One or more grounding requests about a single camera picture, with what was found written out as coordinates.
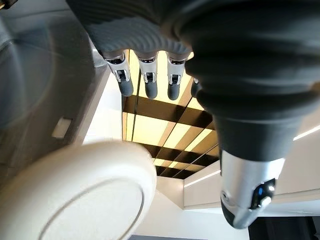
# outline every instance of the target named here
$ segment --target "led light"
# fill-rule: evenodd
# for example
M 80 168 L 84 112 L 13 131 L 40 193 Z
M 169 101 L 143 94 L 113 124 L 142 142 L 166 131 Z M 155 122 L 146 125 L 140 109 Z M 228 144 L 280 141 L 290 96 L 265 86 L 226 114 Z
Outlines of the led light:
M 206 136 L 211 133 L 212 130 L 210 129 L 204 129 L 190 144 L 185 148 L 185 151 L 191 152 L 192 149 L 195 148 Z
M 169 149 L 174 149 L 184 135 L 190 129 L 190 125 L 185 125 L 182 123 L 177 123 L 170 133 L 170 136 L 165 141 L 164 147 Z
M 155 166 L 161 166 L 161 165 L 164 163 L 164 161 L 165 161 L 165 160 L 163 160 L 163 159 L 157 158 L 157 159 L 154 160 L 153 164 L 154 164 Z
M 174 168 L 175 167 L 175 165 L 177 165 L 178 164 L 178 162 L 177 161 L 173 161 L 170 165 L 169 165 L 169 168 Z
M 312 129 L 310 129 L 310 130 L 308 130 L 308 131 L 305 131 L 304 133 L 299 134 L 298 136 L 296 136 L 295 138 L 293 138 L 293 141 L 298 140 L 298 139 L 301 139 L 301 138 L 303 138 L 303 137 L 305 137 L 305 136 L 307 136 L 307 135 L 309 135 L 309 134 L 313 134 L 314 132 L 316 132 L 316 131 L 318 131 L 318 130 L 320 130 L 320 125 L 312 128 Z
M 215 172 L 210 173 L 210 174 L 208 174 L 208 175 L 206 175 L 206 176 L 203 176 L 203 177 L 201 177 L 201 178 L 199 178 L 199 179 L 197 179 L 197 180 L 194 180 L 194 181 L 192 181 L 192 182 L 189 182 L 188 184 L 184 185 L 184 187 L 185 187 L 185 188 L 186 188 L 186 187 L 189 187 L 189 186 L 191 186 L 191 185 L 193 185 L 193 184 L 196 184 L 196 183 L 198 183 L 198 182 L 200 182 L 200 181 L 202 181 L 202 180 L 205 180 L 205 179 L 207 179 L 207 178 L 210 178 L 210 177 L 212 177 L 212 176 L 214 176 L 214 175 L 217 175 L 217 174 L 219 174 L 219 173 L 221 173 L 221 170 L 215 171 Z

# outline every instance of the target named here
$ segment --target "white circular disc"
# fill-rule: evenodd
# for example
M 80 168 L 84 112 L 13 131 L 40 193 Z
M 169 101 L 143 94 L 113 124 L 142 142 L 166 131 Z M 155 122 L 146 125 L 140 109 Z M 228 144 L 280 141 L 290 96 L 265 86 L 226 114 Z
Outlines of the white circular disc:
M 156 180 L 149 153 L 136 144 L 61 149 L 1 191 L 1 239 L 127 239 L 149 209 Z

